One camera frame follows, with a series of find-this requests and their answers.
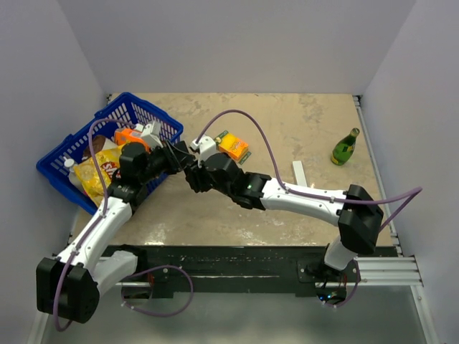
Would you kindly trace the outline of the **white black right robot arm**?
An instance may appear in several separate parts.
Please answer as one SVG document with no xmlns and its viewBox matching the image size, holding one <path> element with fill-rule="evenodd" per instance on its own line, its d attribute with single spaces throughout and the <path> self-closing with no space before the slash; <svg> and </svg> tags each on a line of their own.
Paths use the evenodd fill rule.
<svg viewBox="0 0 459 344">
<path fill-rule="evenodd" d="M 329 282 L 341 277 L 356 256 L 375 251 L 383 211 L 360 186 L 327 191 L 282 185 L 269 175 L 244 172 L 224 153 L 216 153 L 201 163 L 195 161 L 184 171 L 197 193 L 214 189 L 244 209 L 289 211 L 336 226 L 339 235 L 328 245 L 319 264 L 322 278 Z"/>
</svg>

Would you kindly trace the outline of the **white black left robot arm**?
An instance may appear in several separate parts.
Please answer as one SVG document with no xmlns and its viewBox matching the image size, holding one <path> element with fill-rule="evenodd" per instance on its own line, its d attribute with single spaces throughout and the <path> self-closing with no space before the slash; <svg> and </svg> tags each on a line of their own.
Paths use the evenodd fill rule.
<svg viewBox="0 0 459 344">
<path fill-rule="evenodd" d="M 141 254 L 118 251 L 105 262 L 100 258 L 114 234 L 146 199 L 148 182 L 163 173 L 183 171 L 193 161 L 184 141 L 167 140 L 152 151 L 140 143 L 124 145 L 120 166 L 108 187 L 108 199 L 71 244 L 37 265 L 37 309 L 86 323 L 100 298 L 116 283 L 126 277 L 143 280 L 148 263 Z"/>
</svg>

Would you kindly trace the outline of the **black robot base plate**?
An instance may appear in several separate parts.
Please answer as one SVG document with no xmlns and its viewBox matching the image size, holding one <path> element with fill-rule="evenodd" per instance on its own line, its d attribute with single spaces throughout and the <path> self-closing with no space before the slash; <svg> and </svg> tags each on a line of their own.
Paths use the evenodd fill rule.
<svg viewBox="0 0 459 344">
<path fill-rule="evenodd" d="M 137 272 L 125 278 L 128 296 L 140 292 L 154 298 L 172 298 L 179 292 L 271 293 L 314 297 L 333 285 L 339 296 L 344 287 L 360 279 L 354 262 L 342 272 L 323 263 L 325 247 L 224 247 L 110 245 L 108 258 L 125 250 L 139 256 Z"/>
</svg>

